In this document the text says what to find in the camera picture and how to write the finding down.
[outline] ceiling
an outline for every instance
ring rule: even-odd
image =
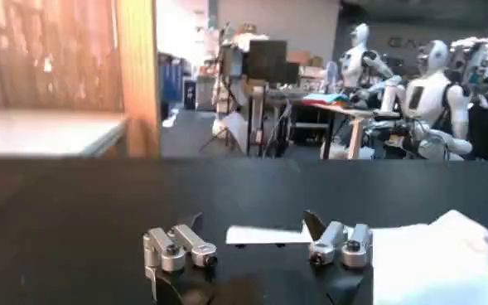
[[[488,28],[488,0],[342,0],[341,16],[356,21]]]

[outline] table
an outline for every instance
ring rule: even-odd
[[[124,114],[0,111],[0,156],[99,156],[124,135]]]
[[[224,245],[230,225],[300,230],[311,209],[383,227],[457,209],[488,226],[488,162],[0,160],[0,186],[16,187],[2,178],[16,174],[28,183],[0,202],[0,304],[152,304],[142,233],[198,211],[201,235],[219,246],[221,283],[308,270],[305,245]]]
[[[330,115],[328,118],[328,127],[326,129],[326,134],[325,134],[325,149],[323,152],[324,160],[327,160],[329,158],[332,133],[334,130],[334,120],[336,118],[335,113],[345,114],[354,118],[354,120],[352,121],[353,128],[352,128],[352,136],[350,137],[350,145],[349,145],[349,153],[348,153],[349,160],[357,159],[358,156],[360,155],[361,139],[363,136],[363,126],[361,124],[363,123],[364,120],[371,119],[379,115],[396,117],[396,118],[399,116],[399,114],[397,113],[381,112],[379,111],[379,109],[367,109],[367,110],[345,109],[336,104],[311,103],[309,105],[330,111]]]
[[[258,133],[259,133],[259,138],[260,141],[258,143],[258,155],[260,157],[263,156],[263,136],[264,136],[264,130],[263,130],[263,121],[264,121],[264,109],[266,107],[266,104],[272,104],[274,107],[274,115],[273,115],[273,121],[277,122],[280,118],[280,109],[283,105],[286,105],[288,101],[290,101],[292,104],[301,104],[302,102],[302,97],[308,95],[307,92],[304,92],[302,90],[278,90],[278,89],[268,89],[266,90],[265,87],[262,87],[261,90],[258,90],[257,87],[254,87],[253,93],[249,96],[248,98],[248,106],[249,106],[249,113],[248,113],[248,122],[253,122],[253,109],[254,109],[254,100],[255,99],[260,99],[260,107],[258,108],[259,110],[259,115],[258,115]],[[247,127],[247,150],[246,150],[246,155],[249,156],[249,148],[251,146],[251,133],[252,133],[252,124],[250,123]]]

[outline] black tabletop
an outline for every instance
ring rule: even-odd
[[[4,186],[0,304],[150,304],[142,234],[199,211],[219,281],[306,268],[304,246],[224,245],[230,225],[300,230],[306,209],[373,227],[456,209],[488,226],[488,162],[1,160]]]

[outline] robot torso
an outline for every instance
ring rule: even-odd
[[[365,45],[348,50],[341,57],[341,78],[346,88],[360,87],[360,78],[364,72],[363,55],[367,52]]]
[[[402,104],[403,114],[433,126],[444,110],[442,101],[448,84],[450,80],[442,71],[411,81]]]

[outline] floor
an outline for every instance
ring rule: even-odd
[[[170,118],[163,122],[162,156],[163,157],[245,157],[239,148],[225,146],[224,140],[216,139],[205,146],[212,138],[211,128],[215,119],[214,112],[196,112],[174,107]],[[266,129],[271,122],[265,123]],[[251,155],[256,156],[258,148],[252,147]],[[317,160],[319,148],[291,146],[285,157],[297,160]]]

